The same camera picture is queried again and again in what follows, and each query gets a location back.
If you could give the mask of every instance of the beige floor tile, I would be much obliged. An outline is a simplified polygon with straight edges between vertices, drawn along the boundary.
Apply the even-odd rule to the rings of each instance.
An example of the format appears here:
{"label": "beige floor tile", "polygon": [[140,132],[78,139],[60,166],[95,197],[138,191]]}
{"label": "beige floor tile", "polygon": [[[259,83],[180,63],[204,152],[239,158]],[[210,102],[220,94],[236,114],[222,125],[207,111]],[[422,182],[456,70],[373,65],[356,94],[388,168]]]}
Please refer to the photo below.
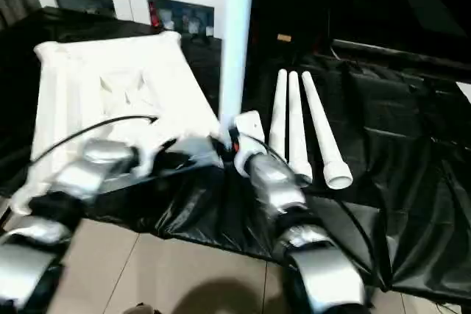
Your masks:
{"label": "beige floor tile", "polygon": [[450,308],[450,310],[446,310],[446,308],[440,307],[442,314],[454,314],[452,311],[454,311],[455,313],[461,314],[461,306],[459,305],[444,304],[444,306],[446,306],[446,308]]}
{"label": "beige floor tile", "polygon": [[137,237],[117,226],[83,221],[48,314],[102,314]]}
{"label": "beige floor tile", "polygon": [[265,314],[289,314],[290,310],[283,295],[282,268],[276,264],[268,263],[266,268],[265,302],[263,313]]}
{"label": "beige floor tile", "polygon": [[427,299],[403,294],[403,301],[406,314],[440,314],[436,305]]}
{"label": "beige floor tile", "polygon": [[144,302],[163,314],[261,313],[266,262],[141,235],[106,314]]}
{"label": "beige floor tile", "polygon": [[404,314],[403,300],[400,293],[381,292],[377,290],[373,296],[372,314]]}

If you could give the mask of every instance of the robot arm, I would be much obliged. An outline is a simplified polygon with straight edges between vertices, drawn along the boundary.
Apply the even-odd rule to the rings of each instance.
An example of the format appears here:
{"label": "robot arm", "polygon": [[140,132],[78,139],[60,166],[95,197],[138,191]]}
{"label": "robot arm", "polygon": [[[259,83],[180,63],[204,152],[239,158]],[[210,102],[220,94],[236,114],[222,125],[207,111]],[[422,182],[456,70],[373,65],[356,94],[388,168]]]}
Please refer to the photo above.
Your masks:
{"label": "robot arm", "polygon": [[0,237],[0,313],[46,312],[86,205],[139,182],[130,173],[137,163],[137,151],[124,143],[90,140],[46,195],[31,200],[31,214]]}
{"label": "robot arm", "polygon": [[287,265],[291,307],[298,313],[368,313],[360,274],[308,209],[288,165],[248,136],[239,140],[238,154],[236,166],[249,176],[277,238],[274,256]]}
{"label": "robot arm", "polygon": [[[53,178],[46,195],[31,200],[31,214],[0,237],[0,313],[46,312],[87,205],[100,193],[139,183],[142,178],[131,173],[138,160],[137,150],[124,143],[91,140]],[[235,163],[265,207],[276,258],[288,265],[291,306],[302,308],[298,313],[368,313],[360,275],[322,222],[312,222],[291,169],[242,135]]]}

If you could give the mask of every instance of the white pipe fitting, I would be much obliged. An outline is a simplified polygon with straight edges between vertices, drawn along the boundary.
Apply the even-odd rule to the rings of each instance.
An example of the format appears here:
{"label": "white pipe fitting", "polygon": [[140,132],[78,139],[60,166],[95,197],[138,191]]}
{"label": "white pipe fitting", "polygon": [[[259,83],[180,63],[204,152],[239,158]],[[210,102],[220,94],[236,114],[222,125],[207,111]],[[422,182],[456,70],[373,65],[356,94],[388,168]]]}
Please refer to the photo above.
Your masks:
{"label": "white pipe fitting", "polygon": [[289,73],[289,166],[295,174],[301,175],[306,182],[312,182],[312,168],[308,161],[302,107],[300,82],[297,72]]}
{"label": "white pipe fitting", "polygon": [[309,109],[316,130],[317,141],[324,160],[324,178],[330,189],[344,189],[353,182],[352,173],[341,158],[339,147],[330,128],[329,120],[325,115],[316,86],[312,80],[311,73],[302,73],[302,83],[308,97]]}
{"label": "white pipe fitting", "polygon": [[282,158],[285,158],[285,128],[286,128],[286,82],[288,72],[278,71],[275,102],[273,104],[272,125],[270,126],[269,146]]}

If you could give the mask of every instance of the black fabric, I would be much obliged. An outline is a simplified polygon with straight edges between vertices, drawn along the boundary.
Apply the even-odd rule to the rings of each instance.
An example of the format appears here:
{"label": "black fabric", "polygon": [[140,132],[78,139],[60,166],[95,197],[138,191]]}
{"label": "black fabric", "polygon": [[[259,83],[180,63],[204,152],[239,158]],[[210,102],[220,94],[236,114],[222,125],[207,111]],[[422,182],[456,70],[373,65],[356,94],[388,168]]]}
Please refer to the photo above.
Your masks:
{"label": "black fabric", "polygon": [[[39,79],[33,47],[46,40],[97,40],[155,31],[131,22],[46,9],[0,33],[4,188],[29,159]],[[220,43],[184,38],[182,47],[216,111]],[[314,170],[314,183],[304,189],[311,210],[352,252],[368,283],[374,279],[367,247],[333,198],[347,202],[370,237],[384,290],[470,305],[471,105],[456,84],[311,55],[290,65],[272,57],[248,70],[243,106],[259,111],[267,133],[277,70],[312,73],[354,183],[340,191],[326,187],[302,92]],[[151,179],[103,195],[88,217],[271,260],[273,239],[262,208],[248,181],[231,164]]]}

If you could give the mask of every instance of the white pole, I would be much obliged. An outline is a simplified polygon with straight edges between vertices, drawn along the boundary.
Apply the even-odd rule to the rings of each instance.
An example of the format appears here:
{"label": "white pole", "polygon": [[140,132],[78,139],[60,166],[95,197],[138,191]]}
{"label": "white pole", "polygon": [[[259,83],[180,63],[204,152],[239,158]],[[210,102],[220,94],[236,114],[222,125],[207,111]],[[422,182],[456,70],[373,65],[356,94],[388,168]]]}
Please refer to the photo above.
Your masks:
{"label": "white pole", "polygon": [[297,72],[289,73],[289,166],[295,174],[305,177],[306,182],[312,182],[312,168],[308,161],[304,123],[302,122],[302,107],[300,82]]}
{"label": "white pole", "polygon": [[230,144],[227,130],[241,112],[251,9],[252,0],[226,0],[222,78],[219,90],[219,121],[226,144]]}
{"label": "white pole", "polygon": [[288,72],[278,71],[275,102],[273,103],[272,126],[270,127],[269,145],[281,157],[285,158],[285,128],[286,128],[286,81]]}
{"label": "white pole", "polygon": [[324,160],[324,178],[331,189],[344,189],[353,182],[352,173],[340,155],[339,147],[330,128],[329,120],[325,115],[316,85],[311,73],[302,73],[302,82],[308,97],[309,109],[316,130],[317,141]]}

